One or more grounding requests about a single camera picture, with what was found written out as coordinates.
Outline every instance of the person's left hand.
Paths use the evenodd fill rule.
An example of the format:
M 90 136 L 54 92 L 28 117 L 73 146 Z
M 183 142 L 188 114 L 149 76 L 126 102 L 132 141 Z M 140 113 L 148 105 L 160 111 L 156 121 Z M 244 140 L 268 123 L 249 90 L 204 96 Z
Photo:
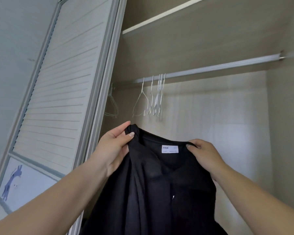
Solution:
M 124 130 L 130 124 L 130 121 L 125 122 L 104 134 L 90 157 L 94 159 L 96 166 L 106 168 L 107 177 L 120 166 L 129 152 L 127 143 L 134 137 L 134 132 L 125 135 Z

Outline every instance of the person's right hand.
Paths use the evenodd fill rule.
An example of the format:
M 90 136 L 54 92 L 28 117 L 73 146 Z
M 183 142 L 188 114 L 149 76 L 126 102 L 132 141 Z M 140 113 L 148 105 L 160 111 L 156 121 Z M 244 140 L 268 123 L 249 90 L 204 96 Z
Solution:
M 216 178 L 216 172 L 228 167 L 212 143 L 201 139 L 193 139 L 190 142 L 197 147 L 188 144 L 188 150 L 194 154 L 199 164 L 210 172 L 212 178 Z

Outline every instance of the hand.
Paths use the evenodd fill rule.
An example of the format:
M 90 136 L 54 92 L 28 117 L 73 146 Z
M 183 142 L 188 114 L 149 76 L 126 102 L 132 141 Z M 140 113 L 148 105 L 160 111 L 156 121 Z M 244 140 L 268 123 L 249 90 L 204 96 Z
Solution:
M 125 135 L 124 130 L 130 124 L 130 121 L 125 122 L 103 135 L 90 157 L 90 159 L 94 158 L 96 166 L 106 170 L 107 177 L 120 166 L 123 158 L 129 152 L 127 143 L 134 137 L 134 132 Z
M 188 150 L 194 154 L 199 164 L 210 172 L 212 178 L 216 178 L 215 174 L 219 170 L 228 167 L 212 143 L 201 139 L 193 139 L 190 142 L 197 147 L 188 144 Z

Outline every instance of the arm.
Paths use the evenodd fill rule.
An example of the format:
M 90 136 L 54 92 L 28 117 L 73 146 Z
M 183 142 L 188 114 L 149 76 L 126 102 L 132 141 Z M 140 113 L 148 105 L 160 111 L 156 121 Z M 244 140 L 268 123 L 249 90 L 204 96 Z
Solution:
M 200 139 L 190 142 L 197 148 L 188 145 L 188 150 L 222 187 L 254 234 L 294 234 L 294 209 L 229 167 L 211 143 Z
M 90 159 L 48 190 L 0 221 L 2 235 L 63 235 L 81 214 L 106 177 L 128 153 L 126 122 L 102 136 Z

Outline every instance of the wardrobe door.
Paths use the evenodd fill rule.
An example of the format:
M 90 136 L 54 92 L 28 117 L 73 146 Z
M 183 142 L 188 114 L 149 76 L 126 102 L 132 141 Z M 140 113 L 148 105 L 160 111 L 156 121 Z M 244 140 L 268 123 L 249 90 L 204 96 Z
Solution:
M 126 0 L 59 0 L 0 161 L 5 213 L 27 202 L 2 193 L 11 175 L 23 178 L 22 185 L 37 177 L 35 197 L 84 161 L 90 127 L 94 119 L 102 121 L 98 99 L 105 102 L 125 5 Z M 73 228 L 70 233 L 77 233 L 79 226 Z

